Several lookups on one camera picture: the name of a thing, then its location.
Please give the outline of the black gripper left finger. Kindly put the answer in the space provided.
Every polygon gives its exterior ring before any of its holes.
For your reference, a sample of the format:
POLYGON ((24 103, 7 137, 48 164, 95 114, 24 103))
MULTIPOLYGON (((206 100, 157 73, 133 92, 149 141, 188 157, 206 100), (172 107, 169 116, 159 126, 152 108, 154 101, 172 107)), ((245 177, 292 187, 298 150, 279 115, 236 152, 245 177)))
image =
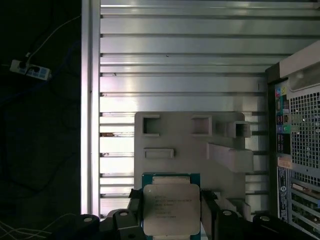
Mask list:
POLYGON ((112 210, 101 220, 96 215, 80 217, 81 240, 144 240, 142 228, 144 194, 132 189, 127 208, 112 210))

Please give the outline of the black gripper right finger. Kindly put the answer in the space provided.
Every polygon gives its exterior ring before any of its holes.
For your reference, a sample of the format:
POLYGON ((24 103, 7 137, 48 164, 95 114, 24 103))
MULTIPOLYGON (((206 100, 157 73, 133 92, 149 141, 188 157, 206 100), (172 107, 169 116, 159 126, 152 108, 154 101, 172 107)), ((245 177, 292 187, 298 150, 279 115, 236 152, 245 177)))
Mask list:
POLYGON ((257 214, 252 221, 218 205, 211 190, 202 190, 201 223, 209 240, 309 240, 310 236, 269 214, 257 214))

